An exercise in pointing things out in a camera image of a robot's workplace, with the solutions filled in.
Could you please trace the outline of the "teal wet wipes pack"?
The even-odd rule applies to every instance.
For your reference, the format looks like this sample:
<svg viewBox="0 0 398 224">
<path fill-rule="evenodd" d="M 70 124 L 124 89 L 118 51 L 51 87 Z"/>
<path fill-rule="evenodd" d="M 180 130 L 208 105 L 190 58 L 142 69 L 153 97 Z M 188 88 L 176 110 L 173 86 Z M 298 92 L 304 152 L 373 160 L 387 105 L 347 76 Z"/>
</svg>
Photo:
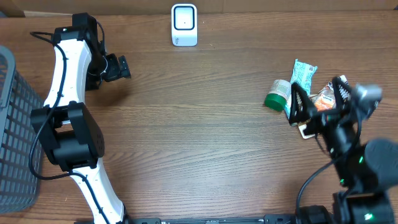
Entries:
<svg viewBox="0 0 398 224">
<path fill-rule="evenodd" d="M 298 59 L 295 59 L 294 66 L 292 69 L 292 76 L 287 85 L 287 102 L 284 106 L 284 112 L 286 114 L 287 119 L 290 118 L 290 109 L 291 109 L 291 84 L 298 83 L 300 87 L 305 90 L 307 96 L 310 96 L 310 90 L 312 86 L 312 77 L 317 71 L 318 67 L 310 65 L 305 62 L 301 62 Z"/>
</svg>

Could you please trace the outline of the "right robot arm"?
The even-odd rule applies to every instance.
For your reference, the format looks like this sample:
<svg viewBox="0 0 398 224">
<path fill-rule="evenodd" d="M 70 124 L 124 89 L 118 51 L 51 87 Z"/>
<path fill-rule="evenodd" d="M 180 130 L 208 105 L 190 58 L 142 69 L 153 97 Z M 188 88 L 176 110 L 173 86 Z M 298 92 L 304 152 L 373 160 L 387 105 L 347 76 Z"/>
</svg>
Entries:
<svg viewBox="0 0 398 224">
<path fill-rule="evenodd" d="M 394 223 L 388 191 L 397 186 L 397 143 L 373 139 L 361 144 L 362 122 L 371 117 L 382 100 L 377 85 L 350 87 L 341 78 L 332 80 L 335 108 L 318 111 L 306 91 L 291 86 L 290 124 L 306 122 L 304 134 L 322 135 L 331 161 L 302 185 L 296 199 L 293 223 Z M 303 207 L 307 185 L 334 166 L 344 192 L 333 194 L 333 211 L 324 206 Z"/>
</svg>

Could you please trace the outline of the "white bottle green cap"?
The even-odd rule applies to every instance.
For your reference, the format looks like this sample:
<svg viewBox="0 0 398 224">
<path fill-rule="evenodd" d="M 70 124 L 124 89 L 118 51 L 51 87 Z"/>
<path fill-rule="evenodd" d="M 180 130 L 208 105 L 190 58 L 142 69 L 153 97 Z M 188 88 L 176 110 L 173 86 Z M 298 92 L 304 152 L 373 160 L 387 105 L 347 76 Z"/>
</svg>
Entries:
<svg viewBox="0 0 398 224">
<path fill-rule="evenodd" d="M 291 84 L 287 80 L 275 80 L 266 95 L 264 104 L 275 111 L 283 111 L 291 91 Z"/>
</svg>

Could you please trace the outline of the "beige snack bag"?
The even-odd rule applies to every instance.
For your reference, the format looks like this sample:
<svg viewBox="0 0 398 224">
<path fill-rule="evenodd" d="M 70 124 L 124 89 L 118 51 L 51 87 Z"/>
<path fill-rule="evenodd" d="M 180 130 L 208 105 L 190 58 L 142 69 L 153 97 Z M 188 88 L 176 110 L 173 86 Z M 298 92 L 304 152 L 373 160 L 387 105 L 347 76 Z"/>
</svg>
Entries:
<svg viewBox="0 0 398 224">
<path fill-rule="evenodd" d="M 348 82 L 347 79 L 346 79 L 346 77 L 345 77 L 344 75 L 341 75 L 340 77 L 341 77 L 344 81 Z M 312 101 L 312 98 L 313 98 L 314 96 L 318 95 L 319 93 L 333 94 L 333 95 L 334 95 L 333 87 L 332 87 L 331 81 L 328 82 L 317 94 L 310 95 L 310 96 L 309 96 L 310 100 Z M 305 122 L 305 123 L 300 123 L 299 126 L 298 126 L 298 130 L 300 131 L 302 137 L 303 137 L 304 139 L 308 139 L 308 138 L 314 137 L 314 136 L 315 136 L 314 134 L 305 135 L 305 134 L 303 133 L 303 130 L 304 130 L 306 127 L 307 127 L 307 122 Z"/>
</svg>

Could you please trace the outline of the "orange tissue pack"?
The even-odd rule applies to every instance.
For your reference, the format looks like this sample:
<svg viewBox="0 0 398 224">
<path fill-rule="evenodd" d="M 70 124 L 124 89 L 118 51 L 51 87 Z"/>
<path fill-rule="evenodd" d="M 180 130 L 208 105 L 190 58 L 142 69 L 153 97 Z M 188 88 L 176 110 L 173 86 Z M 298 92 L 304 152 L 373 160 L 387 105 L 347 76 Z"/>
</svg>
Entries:
<svg viewBox="0 0 398 224">
<path fill-rule="evenodd" d="M 335 108 L 335 97 L 333 94 L 319 93 L 312 98 L 317 111 L 332 110 Z"/>
</svg>

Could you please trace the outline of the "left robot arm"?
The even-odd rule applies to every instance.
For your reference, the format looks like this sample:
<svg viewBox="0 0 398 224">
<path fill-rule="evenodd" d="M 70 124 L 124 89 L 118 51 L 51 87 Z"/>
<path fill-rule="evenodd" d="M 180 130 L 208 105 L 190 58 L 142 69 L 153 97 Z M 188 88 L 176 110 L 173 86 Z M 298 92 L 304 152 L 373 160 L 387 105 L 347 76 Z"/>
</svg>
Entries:
<svg viewBox="0 0 398 224">
<path fill-rule="evenodd" d="M 85 105 L 85 93 L 103 82 L 130 78 L 125 56 L 107 54 L 102 25 L 88 13 L 53 33 L 31 32 L 55 51 L 52 85 L 43 107 L 32 110 L 36 133 L 29 169 L 40 180 L 71 177 L 93 214 L 93 223 L 131 223 L 103 163 L 103 133 Z"/>
</svg>

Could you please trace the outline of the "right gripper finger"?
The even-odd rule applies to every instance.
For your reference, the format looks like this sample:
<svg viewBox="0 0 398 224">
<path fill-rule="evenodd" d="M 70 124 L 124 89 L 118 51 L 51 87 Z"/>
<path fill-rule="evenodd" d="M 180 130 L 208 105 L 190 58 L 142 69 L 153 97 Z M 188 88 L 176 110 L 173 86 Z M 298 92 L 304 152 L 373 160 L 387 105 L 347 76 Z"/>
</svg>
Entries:
<svg viewBox="0 0 398 224">
<path fill-rule="evenodd" d="M 335 108 L 342 109 L 348 104 L 351 98 L 352 88 L 348 82 L 344 81 L 341 77 L 334 77 L 331 81 L 333 92 L 335 96 Z"/>
<path fill-rule="evenodd" d="M 307 92 L 298 83 L 293 83 L 291 85 L 289 124 L 294 125 L 307 121 L 315 116 L 317 112 Z"/>
</svg>

